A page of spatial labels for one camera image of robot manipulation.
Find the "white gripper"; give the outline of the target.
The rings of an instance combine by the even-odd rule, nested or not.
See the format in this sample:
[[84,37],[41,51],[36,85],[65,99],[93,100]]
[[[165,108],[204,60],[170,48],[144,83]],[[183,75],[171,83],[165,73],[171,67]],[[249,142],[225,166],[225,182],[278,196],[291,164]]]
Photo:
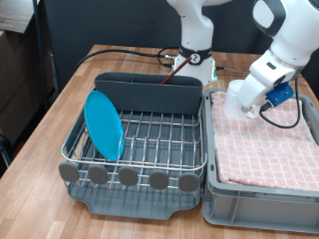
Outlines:
[[238,94],[237,99],[243,105],[241,110],[248,113],[251,106],[262,100],[270,87],[258,81],[252,74],[249,74],[244,80]]

